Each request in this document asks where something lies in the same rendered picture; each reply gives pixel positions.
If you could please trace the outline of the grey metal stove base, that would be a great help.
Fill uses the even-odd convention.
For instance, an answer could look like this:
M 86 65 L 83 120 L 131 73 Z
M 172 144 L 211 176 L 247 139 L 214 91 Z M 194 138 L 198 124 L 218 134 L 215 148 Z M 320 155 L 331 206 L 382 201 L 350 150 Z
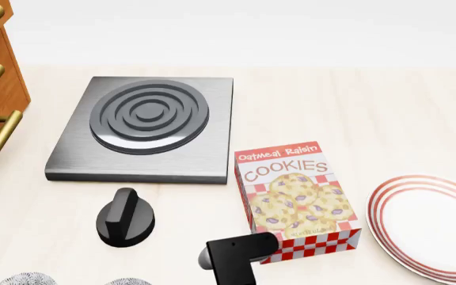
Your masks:
M 209 120 L 191 142 L 159 154 L 121 154 L 102 146 L 89 127 L 94 105 L 106 94 L 143 80 L 174 80 L 197 89 Z M 92 78 L 45 165 L 50 181 L 225 184 L 228 175 L 232 78 Z

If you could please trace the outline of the dark ringed stove burner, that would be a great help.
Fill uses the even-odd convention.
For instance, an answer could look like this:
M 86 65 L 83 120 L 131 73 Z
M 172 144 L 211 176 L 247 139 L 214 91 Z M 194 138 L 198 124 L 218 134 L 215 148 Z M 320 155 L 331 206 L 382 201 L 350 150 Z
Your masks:
M 106 148 L 121 154 L 159 154 L 197 137 L 209 120 L 208 103 L 197 89 L 174 80 L 123 85 L 93 107 L 89 127 Z

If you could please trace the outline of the black stove knob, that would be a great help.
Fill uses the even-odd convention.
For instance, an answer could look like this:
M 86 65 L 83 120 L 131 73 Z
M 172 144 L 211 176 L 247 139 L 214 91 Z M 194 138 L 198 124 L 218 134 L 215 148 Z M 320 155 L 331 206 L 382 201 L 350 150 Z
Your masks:
M 118 189 L 114 198 L 98 213 L 96 229 L 100 239 L 116 248 L 127 248 L 147 239 L 155 226 L 154 210 L 133 188 Z

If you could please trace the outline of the white plate with red rings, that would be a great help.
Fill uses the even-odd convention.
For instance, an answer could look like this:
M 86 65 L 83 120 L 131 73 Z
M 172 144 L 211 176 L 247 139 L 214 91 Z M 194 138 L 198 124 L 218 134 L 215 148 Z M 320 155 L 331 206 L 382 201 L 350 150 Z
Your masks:
M 402 175 L 367 197 L 366 221 L 397 263 L 422 277 L 456 285 L 456 182 Z

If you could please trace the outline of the oatmeal raisin cookies box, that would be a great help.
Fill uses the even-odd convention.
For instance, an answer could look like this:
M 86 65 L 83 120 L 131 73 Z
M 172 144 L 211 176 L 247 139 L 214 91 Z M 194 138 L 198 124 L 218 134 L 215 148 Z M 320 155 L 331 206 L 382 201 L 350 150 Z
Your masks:
M 252 233 L 270 232 L 277 263 L 353 250 L 361 222 L 317 142 L 238 151 L 234 172 Z

